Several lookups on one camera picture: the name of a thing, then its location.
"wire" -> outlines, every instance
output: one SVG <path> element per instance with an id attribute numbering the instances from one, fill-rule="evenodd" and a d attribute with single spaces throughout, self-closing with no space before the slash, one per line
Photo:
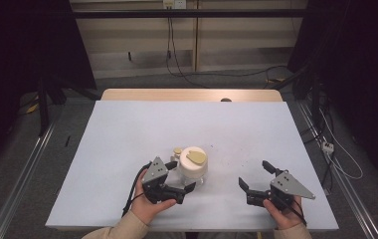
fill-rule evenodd
<path id="1" fill-rule="evenodd" d="M 315 137 L 308 139 L 307 141 L 304 141 L 303 144 L 308 144 L 312 141 L 319 139 L 322 136 L 322 133 L 323 133 L 323 128 L 318 132 L 318 134 Z"/>
<path id="2" fill-rule="evenodd" d="M 290 10 L 292 9 L 292 0 L 290 0 Z M 295 38 L 297 39 L 297 32 L 295 30 L 295 26 L 294 26 L 294 21 L 293 21 L 293 18 L 291 18 L 291 25 L 293 26 L 293 33 L 294 33 L 294 36 Z"/>
<path id="3" fill-rule="evenodd" d="M 140 193 L 139 195 L 137 195 L 137 196 L 135 196 L 135 197 L 133 197 L 133 199 L 132 199 L 132 203 L 133 203 L 133 201 L 136 199 L 136 198 L 138 198 L 138 197 L 140 197 L 140 196 L 142 196 L 144 194 L 144 192 L 142 192 L 142 193 Z"/>
<path id="4" fill-rule="evenodd" d="M 123 208 L 123 214 L 121 214 L 121 217 L 123 217 L 130 209 L 130 205 L 132 204 L 133 200 L 136 199 L 137 197 L 139 197 L 140 195 L 142 194 L 139 194 L 137 196 L 135 196 L 133 199 L 132 199 L 132 195 L 133 195 L 133 190 L 135 189 L 135 186 L 136 186 L 136 182 L 137 182 L 137 179 L 139 178 L 139 175 L 142 173 L 142 171 L 146 168 L 148 168 L 149 166 L 151 165 L 151 162 L 148 162 L 147 164 L 143 165 L 138 173 L 136 174 L 136 177 L 135 179 L 133 180 L 133 184 L 132 184 L 132 187 L 130 188 L 130 193 L 129 193 L 129 197 L 127 198 L 127 202 L 126 202 L 126 205 L 124 206 Z"/>
<path id="5" fill-rule="evenodd" d="M 306 220 L 304 219 L 304 216 L 303 216 L 303 210 L 301 209 L 301 206 L 297 203 L 297 206 L 300 208 L 300 211 L 301 211 L 301 214 L 294 210 L 291 206 L 287 205 L 287 203 L 285 203 L 281 198 L 275 196 L 273 198 L 276 198 L 280 203 L 282 203 L 288 210 L 290 210 L 292 213 L 294 213 L 304 224 L 304 226 L 307 225 L 306 223 Z"/>
<path id="6" fill-rule="evenodd" d="M 172 73 L 171 70 L 170 70 L 170 67 L 168 65 L 168 57 L 169 57 L 169 52 L 170 52 L 170 40 L 171 40 L 171 43 L 172 43 L 172 46 L 173 46 L 174 60 L 175 60 L 176 65 L 177 65 L 177 69 L 179 70 L 179 74 Z M 258 71 L 258 72 L 246 73 L 246 74 L 240 74 L 240 75 L 220 74 L 220 73 L 189 73 L 189 74 L 184 74 L 181 71 L 180 66 L 179 66 L 179 62 L 177 60 L 176 47 L 175 47 L 175 43 L 174 43 L 173 20 L 171 18 L 168 18 L 168 42 L 167 42 L 166 65 L 167 65 L 167 71 L 170 73 L 170 75 L 172 75 L 174 77 L 183 77 L 186 82 L 188 82 L 192 85 L 202 87 L 202 88 L 207 88 L 207 89 L 209 89 L 209 88 L 205 87 L 201 84 L 194 83 L 194 82 L 190 81 L 189 79 L 187 79 L 186 77 L 190 77 L 190 76 L 248 77 L 248 76 L 254 76 L 254 75 L 266 73 L 267 81 L 266 81 L 266 85 L 264 86 L 264 89 L 265 89 L 267 87 L 269 81 L 270 81 L 269 75 L 268 75 L 269 70 L 276 69 L 276 68 L 287 68 L 287 66 L 280 65 L 280 66 L 269 67 L 265 70 L 261 70 L 261 71 Z"/>
<path id="7" fill-rule="evenodd" d="M 305 133 L 307 133 L 307 132 L 308 132 L 309 130 L 311 130 L 311 129 L 313 129 L 313 125 L 310 126 L 310 127 L 307 128 L 307 129 L 304 129 L 304 130 L 300 131 L 298 134 L 300 134 L 300 136 L 302 136 L 302 135 L 304 135 Z"/>
<path id="8" fill-rule="evenodd" d="M 179 70 L 179 73 L 180 75 L 176 75 L 176 74 L 173 74 L 171 71 L 170 71 L 170 68 L 168 66 L 168 53 L 170 51 L 170 33 L 171 33 L 171 42 L 173 44 L 173 54 L 174 54 L 174 60 L 176 62 L 176 65 L 177 65 L 177 69 Z M 179 62 L 177 61 L 177 55 L 176 55 L 176 46 L 174 44 L 174 29 L 173 29 L 173 20 L 171 18 L 168 18 L 168 43 L 167 43 L 167 59 L 166 59 L 166 64 L 167 64 L 167 70 L 168 72 L 172 75 L 172 76 L 175 76 L 175 77 L 183 77 L 183 79 L 189 83 L 189 84 L 192 84 L 194 86 L 197 86 L 197 87 L 201 87 L 201 88 L 205 88 L 205 89 L 209 89 L 208 87 L 204 86 L 204 85 L 201 85 L 201 84 L 197 84 L 197 83 L 194 83 L 192 81 L 190 81 L 189 79 L 186 78 L 186 76 L 182 73 L 182 70 L 180 69 L 180 66 L 179 66 Z"/>
<path id="9" fill-rule="evenodd" d="M 328 156 L 329 160 L 334 164 L 334 167 L 337 168 L 339 171 L 341 171 L 345 176 L 347 177 L 350 177 L 352 179 L 360 179 L 363 177 L 363 170 L 362 168 L 360 167 L 359 163 L 354 159 L 354 157 L 341 145 L 341 143 L 337 140 L 337 138 L 334 136 L 334 134 L 332 133 L 331 129 L 329 128 L 329 125 L 328 125 L 328 121 L 326 120 L 326 118 L 324 117 L 323 120 L 325 121 L 325 124 L 326 126 L 328 127 L 328 130 L 329 130 L 329 133 L 331 134 L 332 138 L 334 139 L 334 141 L 347 153 L 347 155 L 353 160 L 353 162 L 357 165 L 357 167 L 359 168 L 360 170 L 360 175 L 359 176 L 352 176 L 350 174 L 348 174 L 347 172 L 345 172 L 339 165 L 337 165 L 334 160 Z"/>
<path id="10" fill-rule="evenodd" d="M 321 99 L 321 98 L 325 98 L 323 104 L 322 104 L 322 105 L 319 105 L 319 106 L 320 106 L 321 108 L 324 109 L 323 116 L 324 116 L 324 117 L 325 117 L 326 115 L 329 116 L 329 119 L 330 119 L 330 122 L 331 122 L 331 127 L 329 127 L 329 128 L 330 128 L 330 130 L 331 130 L 332 132 L 334 132 L 334 121 L 333 121 L 333 119 L 332 119 L 332 115 L 331 115 L 331 111 L 330 111 L 330 100 L 329 100 L 329 97 L 328 97 L 328 95 L 323 95 L 323 96 L 319 96 L 319 98 L 320 98 L 320 99 Z M 309 93 L 307 94 L 307 99 L 311 101 L 311 97 L 310 97 Z M 308 131 L 308 129 L 303 130 L 302 132 L 300 132 L 300 135 L 305 134 L 307 131 Z M 319 137 L 320 134 L 321 134 L 321 132 L 319 132 L 319 133 L 317 134 L 317 136 L 316 136 L 315 138 L 313 138 L 313 139 L 317 139 L 317 138 Z M 333 139 L 333 137 L 331 137 L 330 142 L 331 142 L 332 144 L 334 144 L 334 139 Z M 322 177 L 322 179 L 321 179 L 321 181 L 320 181 L 320 184 L 321 184 L 322 187 L 324 187 L 324 183 L 325 183 L 326 177 L 327 177 L 327 175 L 328 175 L 328 173 L 329 173 L 329 176 L 330 176 L 330 186 L 329 186 L 329 191 L 331 191 L 331 190 L 332 190 L 332 187 L 333 187 L 333 175 L 332 175 L 332 171 L 330 170 L 330 168 L 331 168 L 331 164 L 332 164 L 332 161 L 333 161 L 333 159 L 334 159 L 334 156 L 335 156 L 335 151 L 332 153 L 332 155 L 331 155 L 331 159 L 332 159 L 332 160 L 330 160 L 329 162 L 326 160 L 326 157 L 325 157 L 324 152 L 323 152 L 322 150 L 321 150 L 320 152 L 321 152 L 321 154 L 322 154 L 322 158 L 324 159 L 324 161 L 325 161 L 325 163 L 326 163 L 326 169 L 325 169 L 324 175 L 323 175 L 323 177 Z"/>

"human hand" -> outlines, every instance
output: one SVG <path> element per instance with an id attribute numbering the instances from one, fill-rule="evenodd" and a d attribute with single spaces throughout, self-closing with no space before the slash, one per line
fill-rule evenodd
<path id="1" fill-rule="evenodd" d="M 141 194 L 143 193 L 142 178 L 145 175 L 146 171 L 147 169 L 143 170 L 142 173 L 140 173 L 139 178 L 137 179 L 135 193 L 133 195 L 133 198 L 137 198 L 133 200 L 132 207 L 130 208 L 130 210 L 143 223 L 145 223 L 145 225 L 148 225 L 158 213 L 175 205 L 176 200 L 169 199 L 157 204 L 153 204 L 148 200 L 148 198 L 146 198 L 144 194 Z"/>
<path id="2" fill-rule="evenodd" d="M 295 196 L 294 201 L 297 203 L 294 202 L 291 207 L 296 212 L 301 214 L 301 198 L 299 196 Z M 275 219 L 279 230 L 291 228 L 302 222 L 302 220 L 296 214 L 287 208 L 284 211 L 279 211 L 268 199 L 264 200 L 264 206 Z"/>

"black backdrop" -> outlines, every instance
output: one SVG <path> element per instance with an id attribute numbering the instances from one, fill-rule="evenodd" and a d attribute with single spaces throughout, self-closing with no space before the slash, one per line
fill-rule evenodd
<path id="1" fill-rule="evenodd" d="M 42 75 L 95 88 L 93 72 L 68 0 L 0 0 L 0 145 L 20 97 L 37 90 Z"/>
<path id="2" fill-rule="evenodd" d="M 343 21 L 320 56 L 324 62 L 318 70 L 320 80 L 378 168 L 378 1 L 323 2 L 311 0 L 309 7 L 335 9 L 342 13 Z M 344 18 L 343 6 L 347 5 Z M 305 19 L 289 62 L 293 71 L 306 61 L 324 27 L 324 21 Z"/>

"gray gripper bracket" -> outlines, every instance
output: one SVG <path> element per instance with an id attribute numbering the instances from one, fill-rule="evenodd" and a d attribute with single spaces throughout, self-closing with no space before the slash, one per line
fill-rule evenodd
<path id="1" fill-rule="evenodd" d="M 152 161 L 151 165 L 149 166 L 148 170 L 146 171 L 145 175 L 142 178 L 142 182 L 150 182 L 154 179 L 162 177 L 168 174 L 168 169 L 164 165 L 164 162 L 161 160 L 160 157 L 155 157 Z"/>
<path id="2" fill-rule="evenodd" d="M 284 171 L 271 181 L 271 186 L 274 186 L 279 191 L 289 194 L 301 196 L 309 199 L 315 199 L 315 195 L 304 187 L 297 179 L 295 179 L 288 171 Z"/>

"white table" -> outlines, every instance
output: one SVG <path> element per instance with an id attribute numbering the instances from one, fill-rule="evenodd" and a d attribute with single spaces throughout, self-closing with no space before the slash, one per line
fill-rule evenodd
<path id="1" fill-rule="evenodd" d="M 266 209 L 246 204 L 238 184 L 241 176 L 252 189 L 269 189 L 274 176 L 262 160 L 288 169 L 316 195 L 302 200 L 310 230 L 338 229 L 283 102 L 97 102 L 46 225 L 63 230 L 114 225 L 138 169 L 157 155 L 168 161 L 175 146 L 192 145 L 208 153 L 207 181 L 182 205 L 160 213 L 152 231 L 274 228 Z M 176 174 L 170 171 L 169 185 L 178 185 Z"/>

